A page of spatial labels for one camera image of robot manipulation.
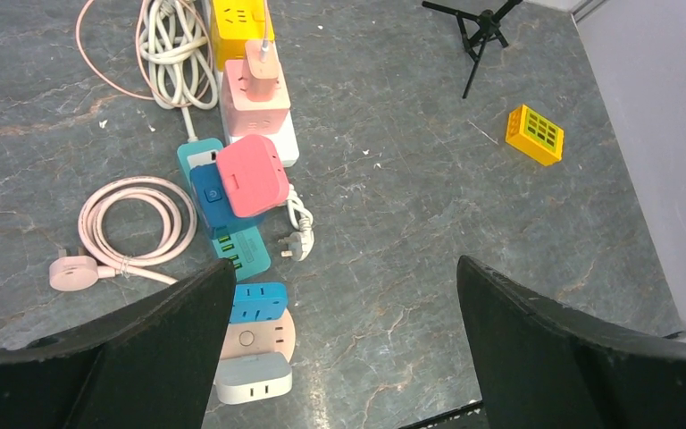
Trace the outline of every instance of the white wall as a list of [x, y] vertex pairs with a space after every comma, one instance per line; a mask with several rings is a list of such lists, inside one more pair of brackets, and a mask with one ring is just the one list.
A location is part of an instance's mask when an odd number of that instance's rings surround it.
[[686, 0], [607, 2], [579, 29], [686, 322]]
[[541, 6], [552, 7], [559, 11], [572, 12], [577, 5], [584, 0], [525, 0], [527, 3], [540, 4]]

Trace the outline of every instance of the round button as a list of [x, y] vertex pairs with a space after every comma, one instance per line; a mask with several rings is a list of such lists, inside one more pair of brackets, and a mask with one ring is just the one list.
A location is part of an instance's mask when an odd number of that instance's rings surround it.
[[254, 333], [251, 331], [243, 331], [238, 336], [238, 340], [240, 341], [241, 346], [248, 347], [254, 343]]

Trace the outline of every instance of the black tripod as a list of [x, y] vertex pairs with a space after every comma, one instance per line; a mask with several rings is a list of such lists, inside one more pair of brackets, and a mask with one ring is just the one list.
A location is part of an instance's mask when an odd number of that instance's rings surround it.
[[[432, 9], [433, 11], [448, 13], [449, 15], [456, 16], [456, 22], [459, 24], [459, 31], [462, 35], [462, 43], [464, 44], [464, 51], [469, 54], [472, 61], [474, 61], [474, 66], [472, 67], [472, 73], [469, 75], [469, 80], [466, 82], [466, 87], [464, 87], [464, 94], [462, 98], [466, 98], [469, 94], [469, 88], [472, 87], [472, 81], [474, 80], [474, 75], [477, 74], [477, 68], [480, 66], [480, 60], [482, 59], [482, 53], [485, 52], [485, 45], [488, 42], [497, 40], [501, 42], [501, 46], [508, 47], [508, 42], [504, 35], [501, 33], [501, 18], [505, 17], [507, 13], [514, 9], [514, 6], [521, 3], [522, 0], [506, 0], [503, 6], [498, 9], [498, 12], [493, 13], [490, 9], [482, 11], [480, 15], [473, 15], [471, 13], [466, 13], [459, 11], [458, 9], [452, 9], [450, 7], [441, 6], [440, 4], [434, 4], [432, 2], [422, 2], [422, 7]], [[469, 20], [480, 27], [471, 37], [466, 34], [466, 27], [464, 26], [464, 20]], [[479, 46], [480, 50], [475, 53], [474, 48]]]

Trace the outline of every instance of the yellow socket block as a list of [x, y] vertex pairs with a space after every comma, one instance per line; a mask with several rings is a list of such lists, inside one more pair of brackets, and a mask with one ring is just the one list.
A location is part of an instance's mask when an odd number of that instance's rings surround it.
[[[217, 69], [224, 70], [227, 60], [243, 58], [246, 42], [264, 38], [264, 0], [211, 0], [212, 46]], [[274, 29], [270, 20], [270, 40]]]
[[520, 105], [509, 114], [506, 143], [549, 166], [561, 161], [564, 130], [530, 107]]

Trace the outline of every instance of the gray marble floor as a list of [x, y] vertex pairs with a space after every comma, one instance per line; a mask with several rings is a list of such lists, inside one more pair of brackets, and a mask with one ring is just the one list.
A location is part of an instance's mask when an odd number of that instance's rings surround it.
[[[59, 293], [56, 250], [76, 246], [95, 189], [134, 174], [182, 184], [180, 115], [116, 93], [73, 42], [81, 2], [0, 2], [0, 347], [82, 324], [160, 290], [139, 278]], [[145, 90], [132, 48], [136, 2], [100, 0], [86, 19], [91, 57]], [[499, 1], [446, 2], [479, 12]], [[679, 326], [630, 178], [570, 18], [523, 4], [489, 46], [469, 99], [455, 21], [416, 0], [271, 0], [301, 158], [289, 177], [314, 212], [303, 263], [278, 257], [290, 231], [262, 225], [289, 288], [298, 341], [293, 391], [222, 406], [204, 427], [388, 428], [478, 399], [455, 293], [462, 254], [522, 284], [643, 332]], [[503, 141], [525, 103], [562, 126], [565, 159], [538, 166]], [[216, 112], [196, 112], [220, 137]], [[99, 126], [107, 121], [104, 128]], [[150, 208], [123, 203], [108, 232], [150, 248]], [[200, 236], [162, 272], [207, 264]]]

